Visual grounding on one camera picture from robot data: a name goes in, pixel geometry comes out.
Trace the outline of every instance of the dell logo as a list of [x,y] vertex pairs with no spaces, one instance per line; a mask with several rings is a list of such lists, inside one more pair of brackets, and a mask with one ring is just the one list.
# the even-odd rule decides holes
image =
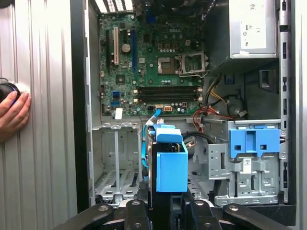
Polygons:
[[181,33],[180,29],[169,29],[170,33]]

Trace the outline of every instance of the wire bundle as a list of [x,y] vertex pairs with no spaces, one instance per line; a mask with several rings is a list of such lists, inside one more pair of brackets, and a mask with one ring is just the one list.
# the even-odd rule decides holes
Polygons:
[[[200,109],[196,110],[195,113],[193,114],[193,124],[194,124],[194,127],[195,127],[196,131],[201,131],[201,132],[205,131],[204,130],[204,126],[201,123],[201,118],[202,118],[203,115],[206,116],[206,115],[212,114],[212,115],[216,115],[216,116],[219,116],[219,117],[222,117],[222,118],[226,118],[226,119],[236,119],[236,118],[240,118],[244,114],[246,114],[246,109],[244,110],[244,113],[240,112],[240,113],[238,113],[236,115],[232,115],[230,113],[228,99],[230,97],[236,97],[237,98],[238,95],[229,94],[229,95],[226,95],[224,97],[221,97],[220,95],[218,95],[217,93],[214,92],[214,89],[218,85],[218,83],[221,81],[221,78],[222,78],[222,74],[220,74],[219,76],[217,76],[216,79],[214,79],[214,81],[211,83],[211,85],[209,86],[209,88],[208,88],[208,90],[206,92],[205,99],[204,99],[204,105],[200,104]],[[208,100],[209,100],[209,96],[210,95],[213,96],[213,97],[218,98],[218,100],[215,101],[212,104],[209,104]],[[239,99],[241,100],[242,106],[244,108],[246,108],[245,101],[242,98],[239,98]],[[227,113],[228,113],[227,115],[220,114],[215,109],[213,109],[213,106],[215,106],[219,102],[224,102],[226,104]]]

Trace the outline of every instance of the black knob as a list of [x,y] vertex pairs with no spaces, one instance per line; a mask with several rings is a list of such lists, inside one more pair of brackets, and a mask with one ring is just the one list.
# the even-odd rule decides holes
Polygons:
[[0,103],[13,91],[17,91],[16,100],[20,97],[19,89],[10,82],[0,83]]

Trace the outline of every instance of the screw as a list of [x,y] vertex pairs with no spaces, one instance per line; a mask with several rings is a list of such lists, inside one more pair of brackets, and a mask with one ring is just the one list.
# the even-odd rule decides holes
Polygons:
[[203,205],[203,201],[201,201],[201,200],[197,200],[197,201],[195,201],[195,203],[196,203],[197,205],[199,205],[199,206]]
[[238,211],[239,210],[238,207],[235,206],[235,205],[231,205],[231,206],[229,206],[229,208],[230,208],[230,210],[233,210],[233,211]]
[[108,209],[109,209],[108,206],[100,206],[98,210],[103,212],[103,211],[107,211]]
[[142,224],[140,224],[140,223],[135,223],[135,224],[134,224],[134,227],[135,227],[136,229],[139,229],[141,226],[142,226]]
[[135,201],[132,202],[132,205],[139,205],[139,204],[140,204],[140,202],[138,200],[135,200]]

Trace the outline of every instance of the ram slot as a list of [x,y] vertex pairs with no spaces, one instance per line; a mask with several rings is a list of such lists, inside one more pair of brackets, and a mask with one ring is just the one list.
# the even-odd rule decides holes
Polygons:
[[131,51],[132,51],[132,69],[134,75],[137,76],[137,47],[136,47],[136,31],[131,31]]
[[150,96],[146,96],[146,97],[142,97],[139,96],[138,97],[138,101],[139,102],[169,102],[169,101],[186,101],[186,102],[195,102],[198,101],[199,98],[197,96],[161,96],[161,97],[150,97]]
[[119,65],[119,30],[118,27],[113,28],[114,39],[114,65]]
[[154,101],[197,101],[201,92],[197,87],[139,87],[137,98],[142,102]]
[[153,93],[194,93],[201,92],[195,86],[175,86],[175,87],[139,87],[138,93],[153,94]]

